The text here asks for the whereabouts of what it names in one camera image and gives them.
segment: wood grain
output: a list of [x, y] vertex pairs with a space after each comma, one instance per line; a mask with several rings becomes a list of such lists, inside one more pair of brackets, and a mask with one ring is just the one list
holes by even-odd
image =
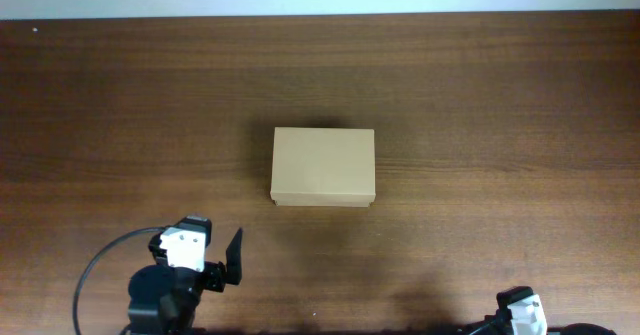
[[[205, 294], [199, 327], [466, 323], [527, 284], [553, 325], [634, 333], [639, 25], [625, 11], [0, 23], [0, 332], [70, 333], [97, 250], [199, 212], [210, 260], [245, 229], [243, 283]], [[275, 126], [375, 129], [374, 205], [275, 207]], [[146, 241], [95, 268], [85, 333], [127, 323]]]

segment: box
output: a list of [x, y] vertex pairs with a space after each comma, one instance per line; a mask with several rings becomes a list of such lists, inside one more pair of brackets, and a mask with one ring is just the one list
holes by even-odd
[[376, 197], [375, 183], [373, 130], [275, 129], [276, 205], [367, 207]]

